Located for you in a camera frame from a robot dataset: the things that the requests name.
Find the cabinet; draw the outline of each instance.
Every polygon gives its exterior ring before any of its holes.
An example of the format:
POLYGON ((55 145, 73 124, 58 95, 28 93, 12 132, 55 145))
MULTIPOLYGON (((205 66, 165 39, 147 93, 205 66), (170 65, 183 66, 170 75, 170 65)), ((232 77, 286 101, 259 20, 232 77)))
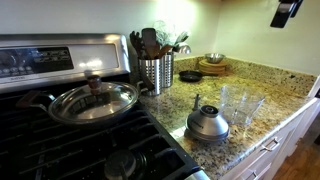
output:
POLYGON ((276 158, 274 159, 269 172, 266 174, 265 179, 272 179, 276 174, 286 157, 291 156, 297 147, 297 142, 304 136, 310 125, 320 111, 320 99, 314 98, 309 106, 303 113, 296 119, 300 119, 296 128, 292 129, 287 136, 285 144, 280 149, 276 158))
POLYGON ((272 179, 283 161, 290 156, 320 109, 320 100, 312 99, 295 113, 292 120, 269 140, 225 174, 222 179, 272 179))

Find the utensil holder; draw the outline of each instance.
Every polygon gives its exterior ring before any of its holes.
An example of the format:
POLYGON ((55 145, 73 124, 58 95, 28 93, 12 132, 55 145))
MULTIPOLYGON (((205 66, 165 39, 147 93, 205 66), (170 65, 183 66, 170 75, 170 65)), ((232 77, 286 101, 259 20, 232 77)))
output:
POLYGON ((167 88, 173 82, 173 53, 168 52, 161 58, 162 79, 161 87, 167 88))
POLYGON ((145 72, 147 77, 150 81, 154 84, 155 89, 152 91, 145 91, 142 92, 142 95, 146 96, 157 96, 161 93, 162 88, 162 67, 161 67, 161 60, 154 59, 154 60, 141 60, 139 59, 139 67, 140 67, 140 74, 142 71, 145 72))

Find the wooden cutting board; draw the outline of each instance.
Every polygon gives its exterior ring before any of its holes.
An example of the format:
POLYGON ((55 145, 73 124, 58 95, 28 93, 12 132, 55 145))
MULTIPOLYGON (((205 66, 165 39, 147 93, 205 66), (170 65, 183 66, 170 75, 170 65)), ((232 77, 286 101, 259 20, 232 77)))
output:
POLYGON ((203 75, 221 75, 226 72, 226 66, 222 61, 219 64, 211 64, 204 59, 199 62, 199 71, 203 75))

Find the wall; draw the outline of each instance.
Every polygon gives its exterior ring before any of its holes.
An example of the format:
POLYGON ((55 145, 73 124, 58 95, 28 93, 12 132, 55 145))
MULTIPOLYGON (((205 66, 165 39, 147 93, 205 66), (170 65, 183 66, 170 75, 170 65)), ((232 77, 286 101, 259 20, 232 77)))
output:
POLYGON ((191 32, 189 56, 197 56, 213 49, 219 9, 220 0, 3 0, 0 34, 113 32, 128 37, 164 20, 177 35, 191 32))
POLYGON ((214 49, 233 58, 320 74, 320 1, 304 1, 284 29, 271 28, 277 0, 225 0, 214 49))

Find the stainless steel stove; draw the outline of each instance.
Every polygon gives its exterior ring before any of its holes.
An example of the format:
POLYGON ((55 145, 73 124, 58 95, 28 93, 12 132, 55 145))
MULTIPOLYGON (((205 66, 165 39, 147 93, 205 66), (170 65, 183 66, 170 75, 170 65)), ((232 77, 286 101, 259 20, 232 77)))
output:
POLYGON ((116 124, 90 130, 55 122, 40 108, 15 106, 30 90, 57 97, 85 85, 87 73, 129 82, 125 37, 0 37, 0 179, 207 178, 140 102, 116 124))

